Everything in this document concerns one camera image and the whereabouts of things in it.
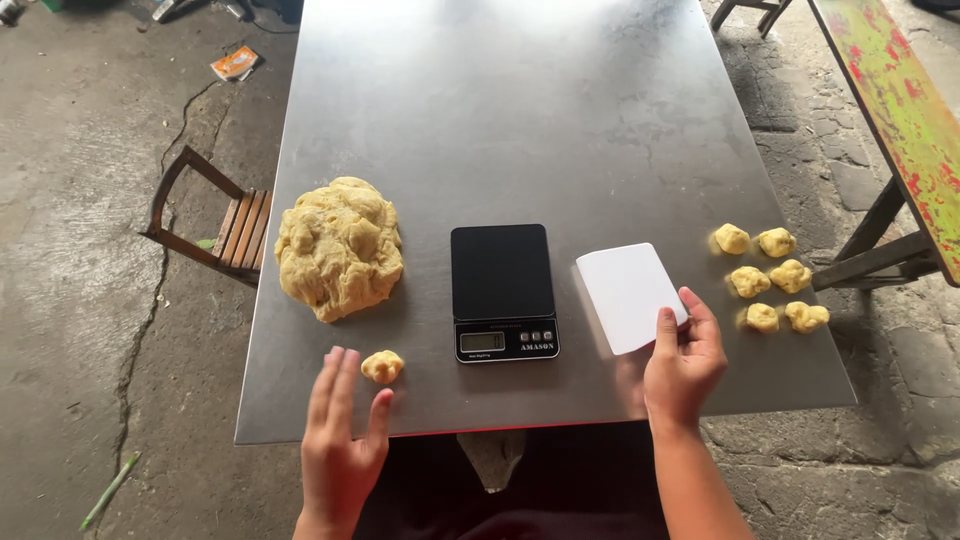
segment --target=hand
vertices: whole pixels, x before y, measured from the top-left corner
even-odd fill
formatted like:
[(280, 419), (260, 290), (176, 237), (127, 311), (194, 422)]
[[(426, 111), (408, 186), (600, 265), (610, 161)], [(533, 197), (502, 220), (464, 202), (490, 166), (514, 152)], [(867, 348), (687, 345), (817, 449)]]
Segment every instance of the hand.
[(690, 311), (688, 341), (677, 341), (677, 316), (661, 307), (657, 316), (657, 343), (643, 372), (643, 401), (650, 429), (698, 429), (700, 407), (727, 369), (720, 327), (709, 307), (693, 291), (680, 289), (680, 299)]
[(307, 410), (300, 445), (303, 512), (294, 538), (349, 540), (363, 503), (387, 457), (387, 427), (394, 391), (373, 398), (367, 437), (350, 440), (353, 387), (360, 354), (334, 347), (324, 356)]

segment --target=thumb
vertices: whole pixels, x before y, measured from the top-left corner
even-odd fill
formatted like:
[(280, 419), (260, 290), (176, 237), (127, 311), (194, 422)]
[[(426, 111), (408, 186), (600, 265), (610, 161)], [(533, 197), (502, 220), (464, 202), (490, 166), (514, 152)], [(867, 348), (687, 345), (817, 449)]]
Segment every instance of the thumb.
[(370, 421), (367, 424), (367, 452), (376, 458), (387, 455), (387, 432), (390, 429), (390, 403), (394, 391), (384, 388), (373, 398), (370, 405)]
[(654, 356), (677, 355), (677, 315), (669, 307), (661, 307), (657, 313), (657, 343)]

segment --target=kitchen scale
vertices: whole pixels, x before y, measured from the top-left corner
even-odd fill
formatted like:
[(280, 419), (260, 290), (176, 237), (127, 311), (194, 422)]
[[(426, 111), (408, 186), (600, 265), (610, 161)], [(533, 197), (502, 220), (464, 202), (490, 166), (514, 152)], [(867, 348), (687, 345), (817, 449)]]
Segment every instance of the kitchen scale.
[(450, 267), (459, 361), (529, 360), (560, 353), (543, 225), (454, 229)]

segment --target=yellow dough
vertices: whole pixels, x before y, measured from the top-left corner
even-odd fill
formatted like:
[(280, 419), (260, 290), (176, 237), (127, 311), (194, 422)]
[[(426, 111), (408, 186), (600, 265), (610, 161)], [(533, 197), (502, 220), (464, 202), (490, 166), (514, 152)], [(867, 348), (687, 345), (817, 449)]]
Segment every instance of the yellow dough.
[(729, 223), (717, 229), (713, 237), (720, 244), (720, 249), (731, 255), (740, 255), (750, 248), (750, 235)]
[(373, 353), (360, 364), (360, 373), (367, 379), (380, 384), (393, 382), (401, 369), (403, 369), (403, 358), (393, 351)]
[(791, 302), (786, 305), (786, 316), (790, 317), (793, 330), (810, 333), (830, 320), (830, 312), (823, 306), (808, 306), (803, 302)]
[(770, 281), (790, 294), (803, 290), (810, 284), (810, 277), (812, 276), (810, 269), (803, 266), (795, 258), (785, 260), (780, 267), (770, 271)]
[(754, 298), (770, 288), (770, 279), (753, 266), (741, 266), (730, 274), (730, 281), (736, 287), (736, 293), (743, 298)]
[(764, 231), (756, 240), (770, 257), (783, 257), (797, 248), (797, 238), (783, 227)]
[(390, 296), (403, 270), (399, 246), (394, 205), (359, 178), (338, 178), (283, 212), (280, 287), (331, 323)]
[(747, 324), (763, 333), (773, 333), (780, 329), (780, 318), (772, 307), (752, 304), (747, 309)]

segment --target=stainless steel table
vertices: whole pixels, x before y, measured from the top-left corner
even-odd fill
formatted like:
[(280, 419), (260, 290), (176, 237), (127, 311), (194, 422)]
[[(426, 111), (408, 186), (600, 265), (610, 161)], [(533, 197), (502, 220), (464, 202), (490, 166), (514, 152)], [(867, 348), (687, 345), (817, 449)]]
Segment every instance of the stainless steel table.
[[(393, 201), (403, 276), (389, 301), (333, 325), (288, 298), (264, 257), (235, 442), (298, 441), (323, 354), (340, 344), (407, 360), (392, 433), (642, 417), (617, 398), (613, 358), (582, 302), (574, 259), (648, 241), (674, 284), (723, 326), (730, 369), (706, 413), (852, 405), (827, 329), (738, 331), (749, 302), (723, 277), (771, 259), (717, 256), (710, 233), (784, 225), (696, 0), (309, 0), (303, 12), (273, 216), (338, 176)], [(458, 364), (449, 235), (542, 223), (560, 323), (553, 360)], [(267, 241), (276, 241), (277, 221)], [(809, 290), (758, 300), (815, 303)], [(360, 379), (354, 430), (372, 395)]]

